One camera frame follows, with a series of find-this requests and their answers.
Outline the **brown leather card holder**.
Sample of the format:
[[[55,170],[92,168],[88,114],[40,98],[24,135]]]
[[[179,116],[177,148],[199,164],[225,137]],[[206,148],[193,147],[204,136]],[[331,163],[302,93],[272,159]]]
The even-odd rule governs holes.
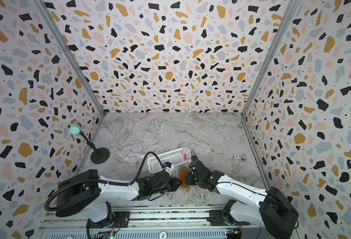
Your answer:
[[[191,170],[187,169],[187,168],[184,168],[184,167],[181,167],[179,169],[179,180],[182,181],[182,184],[181,184],[181,188],[190,188],[189,185],[187,185],[187,174],[191,172]]]

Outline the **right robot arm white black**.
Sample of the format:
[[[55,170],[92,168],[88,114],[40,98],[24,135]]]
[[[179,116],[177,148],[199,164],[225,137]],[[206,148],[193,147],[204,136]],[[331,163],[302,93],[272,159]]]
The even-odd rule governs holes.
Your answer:
[[[264,228],[276,239],[289,239],[298,227],[299,213],[276,187],[260,189],[232,179],[223,172],[210,171],[197,156],[191,157],[187,184],[232,199],[222,210],[225,223],[248,222]]]

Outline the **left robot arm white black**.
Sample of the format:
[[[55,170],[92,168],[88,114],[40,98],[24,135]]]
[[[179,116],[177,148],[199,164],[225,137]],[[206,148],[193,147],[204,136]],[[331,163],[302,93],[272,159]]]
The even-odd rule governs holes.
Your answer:
[[[99,223],[111,216],[111,199],[153,201],[166,192],[175,192],[181,184],[181,180],[166,171],[138,178],[130,185],[129,182],[111,181],[91,169],[58,186],[57,205],[53,211],[57,217],[81,215]]]

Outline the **red white credit card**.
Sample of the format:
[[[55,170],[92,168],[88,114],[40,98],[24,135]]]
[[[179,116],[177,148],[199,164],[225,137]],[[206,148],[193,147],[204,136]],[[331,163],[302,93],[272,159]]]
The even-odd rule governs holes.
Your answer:
[[[183,155],[184,161],[190,161],[191,160],[192,154],[191,154],[191,151],[189,150],[188,147],[183,147],[182,148],[182,155]]]

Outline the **white plastic slotted basket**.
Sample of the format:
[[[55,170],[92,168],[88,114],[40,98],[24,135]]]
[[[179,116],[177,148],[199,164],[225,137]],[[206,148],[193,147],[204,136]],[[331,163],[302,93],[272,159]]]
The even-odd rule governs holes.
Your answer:
[[[157,155],[159,160],[161,161],[161,164],[157,160],[155,156],[149,157],[147,159],[147,165],[150,173],[157,173],[162,171],[162,164],[165,162],[171,162],[174,167],[182,166],[190,161],[184,161],[183,155],[182,155],[182,148],[178,148],[175,150],[171,150],[162,154]]]

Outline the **black stand with green ball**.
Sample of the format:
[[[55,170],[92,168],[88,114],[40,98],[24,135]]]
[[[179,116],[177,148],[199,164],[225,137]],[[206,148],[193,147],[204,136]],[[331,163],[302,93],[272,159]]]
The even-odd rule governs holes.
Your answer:
[[[86,140],[87,145],[93,150],[90,156],[91,162],[93,162],[94,164],[102,164],[109,158],[110,156],[109,149],[105,147],[97,148],[95,144],[91,142],[84,134],[84,132],[82,131],[81,124],[79,122],[76,121],[75,123],[73,123],[70,126],[69,131],[71,134],[81,135]]]

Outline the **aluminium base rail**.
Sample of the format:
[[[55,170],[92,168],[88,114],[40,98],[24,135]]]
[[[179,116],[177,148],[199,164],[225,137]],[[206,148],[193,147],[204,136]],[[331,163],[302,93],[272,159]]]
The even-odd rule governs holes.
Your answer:
[[[240,204],[241,222],[212,223],[224,205],[115,207],[116,225],[96,229],[82,216],[58,218],[49,213],[38,239],[271,239],[263,227],[250,222],[250,207]]]

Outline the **aluminium corner post right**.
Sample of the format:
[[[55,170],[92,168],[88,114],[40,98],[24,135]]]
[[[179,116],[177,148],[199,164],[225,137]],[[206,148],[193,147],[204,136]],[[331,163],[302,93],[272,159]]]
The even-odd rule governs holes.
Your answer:
[[[279,48],[279,45],[282,42],[284,35],[286,34],[286,31],[287,31],[288,26],[290,24],[290,21],[294,17],[294,14],[295,14],[297,8],[299,7],[300,3],[301,3],[301,1],[298,1],[298,0],[290,1],[288,3],[286,12],[283,16],[283,19],[281,20],[281,23],[280,23],[278,31],[275,35],[275,38],[274,38],[274,40],[273,40],[273,42],[272,42],[272,44],[267,52],[267,55],[266,55],[265,60],[262,64],[262,67],[259,71],[259,74],[257,75],[257,78],[256,78],[256,80],[251,88],[251,92],[249,94],[247,102],[246,102],[244,109],[242,111],[243,118],[245,118],[246,114],[250,111],[252,101],[255,99],[255,96],[256,96],[257,88],[260,86],[261,81],[265,77],[268,67],[273,62],[273,58],[277,54],[277,50]]]

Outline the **aluminium corner post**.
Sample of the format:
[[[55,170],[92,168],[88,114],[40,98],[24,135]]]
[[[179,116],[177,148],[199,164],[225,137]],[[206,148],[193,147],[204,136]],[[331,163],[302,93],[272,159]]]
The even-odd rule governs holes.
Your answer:
[[[251,88],[251,92],[249,94],[247,102],[246,102],[244,109],[242,111],[243,118],[245,118],[246,114],[250,111],[252,101],[255,99],[255,96],[256,96],[257,88],[260,86],[261,81],[265,77],[268,67],[273,62],[273,58],[277,54],[277,50],[279,48],[279,45],[282,42],[284,35],[286,34],[286,31],[287,31],[288,26],[290,24],[290,21],[294,17],[294,14],[295,14],[297,8],[299,7],[300,3],[301,3],[301,1],[298,1],[298,0],[290,1],[288,3],[286,12],[283,16],[283,19],[281,20],[281,23],[280,23],[278,31],[275,35],[275,38],[274,38],[274,40],[273,40],[273,42],[272,42],[272,44],[267,52],[267,55],[266,55],[265,60],[262,64],[262,67],[259,71],[259,74],[257,75],[257,78],[256,78],[256,80]]]
[[[47,25],[47,28],[50,30],[52,33],[52,36],[56,40],[58,46],[60,47],[62,53],[66,57],[69,65],[71,66],[72,70],[74,73],[77,75],[78,79],[80,80],[80,83],[84,87],[85,92],[87,95],[90,97],[90,100],[92,102],[92,105],[96,109],[96,111],[101,115],[101,118],[105,117],[105,111],[102,109],[96,95],[94,94],[92,88],[90,87],[88,81],[85,78],[85,75],[83,74],[82,70],[80,69],[79,64],[75,60],[75,57],[71,53],[71,50],[69,49],[67,43],[65,42],[58,26],[54,23],[54,19],[52,18],[49,10],[47,9],[45,2],[44,1],[37,1],[34,0],[32,1],[34,6],[36,7],[37,11],[41,15],[42,19]]]

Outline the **aluminium corner post left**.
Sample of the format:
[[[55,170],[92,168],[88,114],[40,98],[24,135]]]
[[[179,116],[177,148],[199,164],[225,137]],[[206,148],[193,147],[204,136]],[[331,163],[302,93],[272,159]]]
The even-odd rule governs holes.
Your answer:
[[[54,23],[54,19],[52,18],[49,10],[47,9],[45,2],[44,1],[37,1],[34,0],[32,1],[34,6],[36,7],[37,11],[41,15],[42,19],[47,25],[47,28],[50,30],[52,33],[52,36],[56,40],[58,46],[60,47],[62,53],[66,57],[69,65],[71,66],[72,70],[74,73],[77,75],[78,79],[80,80],[80,83],[84,87],[85,92],[87,95],[90,97],[90,100],[92,102],[92,105],[96,109],[96,111],[101,115],[101,118],[105,117],[105,111],[102,109],[96,95],[94,94],[92,88],[90,87],[88,81],[85,78],[85,75],[83,74],[82,70],[80,69],[79,64],[75,60],[75,57],[71,53],[71,50],[69,49],[67,43],[65,42],[58,26]]]

